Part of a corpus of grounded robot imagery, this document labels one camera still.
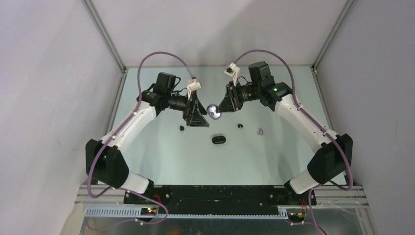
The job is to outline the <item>purple earbud charging case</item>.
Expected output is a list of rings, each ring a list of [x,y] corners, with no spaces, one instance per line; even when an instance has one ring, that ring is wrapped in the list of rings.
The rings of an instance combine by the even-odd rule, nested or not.
[[[218,106],[216,104],[208,105],[206,111],[207,115],[213,120],[218,120],[222,116],[222,113],[218,111]]]

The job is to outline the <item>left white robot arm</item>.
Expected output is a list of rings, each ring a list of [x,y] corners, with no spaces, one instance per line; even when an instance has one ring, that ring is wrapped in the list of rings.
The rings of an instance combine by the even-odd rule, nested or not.
[[[155,191],[149,187],[151,180],[131,171],[123,157],[138,134],[166,109],[180,111],[188,127],[209,127],[205,119],[206,109],[197,97],[201,88],[196,78],[189,80],[187,94],[175,90],[180,78],[165,72],[147,90],[141,92],[137,102],[124,120],[99,140],[91,139],[86,144],[86,174],[88,184],[92,180],[109,187],[136,192],[143,204],[154,200]]]

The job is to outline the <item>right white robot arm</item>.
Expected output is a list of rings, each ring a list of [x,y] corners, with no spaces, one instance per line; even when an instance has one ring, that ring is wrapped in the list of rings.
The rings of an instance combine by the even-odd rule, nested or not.
[[[231,63],[225,69],[232,81],[226,85],[224,99],[217,111],[236,112],[245,102],[258,100],[302,135],[314,156],[305,170],[286,183],[285,200],[296,205],[304,199],[304,192],[350,170],[353,140],[348,134],[340,136],[314,119],[298,101],[292,88],[284,82],[275,82],[266,62],[251,64],[248,70],[251,79],[241,85],[238,81],[240,68]]]

